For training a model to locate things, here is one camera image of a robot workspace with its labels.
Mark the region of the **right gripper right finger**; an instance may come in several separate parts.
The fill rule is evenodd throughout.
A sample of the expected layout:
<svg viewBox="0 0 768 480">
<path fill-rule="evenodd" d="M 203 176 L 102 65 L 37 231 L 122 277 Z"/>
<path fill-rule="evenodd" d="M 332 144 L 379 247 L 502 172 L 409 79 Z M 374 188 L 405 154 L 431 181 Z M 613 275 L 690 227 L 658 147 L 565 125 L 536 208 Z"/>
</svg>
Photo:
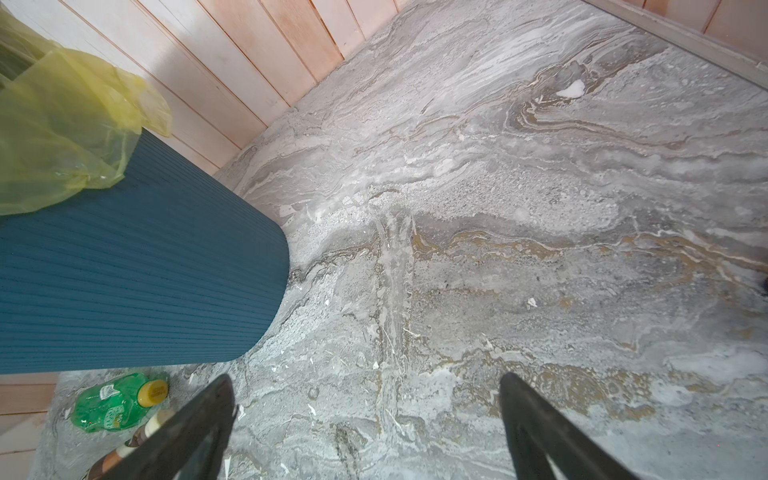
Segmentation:
<svg viewBox="0 0 768 480">
<path fill-rule="evenodd" d="M 568 479 L 636 477 L 515 373 L 501 377 L 499 401 L 519 479 L 553 479 L 553 466 Z"/>
</svg>

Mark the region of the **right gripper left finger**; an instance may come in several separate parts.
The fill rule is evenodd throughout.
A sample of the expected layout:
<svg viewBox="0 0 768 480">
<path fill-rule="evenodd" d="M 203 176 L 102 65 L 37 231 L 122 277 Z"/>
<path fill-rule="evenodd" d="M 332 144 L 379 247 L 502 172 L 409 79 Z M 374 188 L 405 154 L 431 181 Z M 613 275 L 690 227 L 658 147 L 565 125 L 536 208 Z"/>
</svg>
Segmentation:
<svg viewBox="0 0 768 480">
<path fill-rule="evenodd" d="M 234 420 L 233 383 L 222 374 L 103 477 L 216 479 Z"/>
</svg>

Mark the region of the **brown label plastic bottle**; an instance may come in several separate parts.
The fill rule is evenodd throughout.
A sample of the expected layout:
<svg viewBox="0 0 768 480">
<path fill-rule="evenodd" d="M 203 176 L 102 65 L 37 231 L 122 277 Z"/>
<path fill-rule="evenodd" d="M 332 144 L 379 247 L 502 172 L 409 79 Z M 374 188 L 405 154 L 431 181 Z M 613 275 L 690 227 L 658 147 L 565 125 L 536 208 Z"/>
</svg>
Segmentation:
<svg viewBox="0 0 768 480">
<path fill-rule="evenodd" d="M 109 470 L 142 446 L 174 415 L 173 409 L 159 410 L 146 423 L 137 428 L 131 438 L 96 461 L 82 477 L 82 480 L 101 479 Z"/>
</svg>

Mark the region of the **green plastic bottle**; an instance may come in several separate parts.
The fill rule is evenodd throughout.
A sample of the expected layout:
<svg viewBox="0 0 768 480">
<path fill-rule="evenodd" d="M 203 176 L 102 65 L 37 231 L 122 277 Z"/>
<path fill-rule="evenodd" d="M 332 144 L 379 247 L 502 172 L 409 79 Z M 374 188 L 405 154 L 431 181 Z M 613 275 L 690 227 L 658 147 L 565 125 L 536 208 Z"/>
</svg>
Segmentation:
<svg viewBox="0 0 768 480">
<path fill-rule="evenodd" d="M 84 390 L 75 400 L 70 422 L 86 433 L 126 430 L 137 426 L 168 393 L 164 379 L 124 375 Z"/>
</svg>

